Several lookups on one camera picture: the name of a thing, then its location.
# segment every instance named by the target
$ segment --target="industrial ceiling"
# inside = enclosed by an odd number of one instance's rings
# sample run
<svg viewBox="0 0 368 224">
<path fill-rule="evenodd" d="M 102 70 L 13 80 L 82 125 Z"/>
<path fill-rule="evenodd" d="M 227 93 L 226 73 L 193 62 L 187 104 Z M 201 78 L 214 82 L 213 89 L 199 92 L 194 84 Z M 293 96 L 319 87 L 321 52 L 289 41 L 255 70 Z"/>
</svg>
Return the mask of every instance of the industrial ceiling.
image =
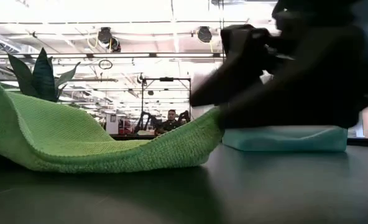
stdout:
<svg viewBox="0 0 368 224">
<path fill-rule="evenodd" d="M 60 103 L 136 119 L 141 78 L 191 78 L 196 85 L 223 61 L 219 31 L 250 23 L 276 33 L 274 6 L 246 0 L 0 0 L 0 41 L 13 54 L 36 56 L 43 47 L 54 56 L 56 76 L 81 62 Z M 121 53 L 98 41 L 102 27 L 110 27 Z M 207 27 L 209 42 L 199 38 L 200 27 Z M 4 50 L 0 82 L 17 91 L 17 83 L 8 81 L 15 78 L 6 70 Z M 189 87 L 186 81 L 148 82 L 144 111 L 164 117 L 169 109 L 188 110 Z"/>
</svg>

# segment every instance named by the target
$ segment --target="dark table surface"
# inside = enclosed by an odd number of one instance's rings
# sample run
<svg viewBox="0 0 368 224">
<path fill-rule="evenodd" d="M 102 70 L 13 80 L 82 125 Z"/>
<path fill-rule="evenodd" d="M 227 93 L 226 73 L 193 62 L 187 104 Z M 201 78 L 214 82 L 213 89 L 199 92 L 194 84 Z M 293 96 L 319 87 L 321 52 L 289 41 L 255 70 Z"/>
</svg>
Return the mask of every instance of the dark table surface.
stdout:
<svg viewBox="0 0 368 224">
<path fill-rule="evenodd" d="M 368 223 L 368 147 L 251 153 L 187 169 L 49 174 L 0 158 L 0 223 Z"/>
</svg>

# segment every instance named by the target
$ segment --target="person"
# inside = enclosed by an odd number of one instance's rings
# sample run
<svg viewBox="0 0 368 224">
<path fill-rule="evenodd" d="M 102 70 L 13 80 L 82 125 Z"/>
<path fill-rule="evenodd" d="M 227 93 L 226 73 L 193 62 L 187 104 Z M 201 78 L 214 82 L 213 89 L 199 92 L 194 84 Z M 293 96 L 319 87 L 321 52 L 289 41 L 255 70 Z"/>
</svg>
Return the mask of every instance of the person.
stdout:
<svg viewBox="0 0 368 224">
<path fill-rule="evenodd" d="M 168 131 L 171 131 L 175 128 L 178 128 L 181 124 L 177 122 L 176 120 L 176 111 L 175 110 L 169 110 L 167 112 L 167 121 L 162 123 L 163 132 L 166 133 Z"/>
</svg>

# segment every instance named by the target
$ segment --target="light blue sponge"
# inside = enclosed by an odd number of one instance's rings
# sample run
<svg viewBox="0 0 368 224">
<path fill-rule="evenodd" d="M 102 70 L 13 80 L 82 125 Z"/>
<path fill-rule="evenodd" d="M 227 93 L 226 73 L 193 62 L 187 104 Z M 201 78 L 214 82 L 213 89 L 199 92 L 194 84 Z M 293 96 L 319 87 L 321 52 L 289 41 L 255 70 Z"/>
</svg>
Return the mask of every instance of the light blue sponge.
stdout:
<svg viewBox="0 0 368 224">
<path fill-rule="evenodd" d="M 343 152 L 347 129 L 335 126 L 272 126 L 229 129 L 223 144 L 241 151 L 332 151 Z"/>
</svg>

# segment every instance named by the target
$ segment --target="green microfiber towel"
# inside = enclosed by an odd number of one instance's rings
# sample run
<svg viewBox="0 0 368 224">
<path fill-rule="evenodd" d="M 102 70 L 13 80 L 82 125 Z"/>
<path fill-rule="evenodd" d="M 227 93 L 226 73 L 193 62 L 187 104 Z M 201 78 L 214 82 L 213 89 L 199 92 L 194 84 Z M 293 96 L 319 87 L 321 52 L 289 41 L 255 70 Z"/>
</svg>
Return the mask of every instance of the green microfiber towel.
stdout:
<svg viewBox="0 0 368 224">
<path fill-rule="evenodd" d="M 151 141 L 115 141 L 86 112 L 0 86 L 0 155 L 31 170 L 135 172 L 198 166 L 223 135 L 214 108 Z"/>
</svg>

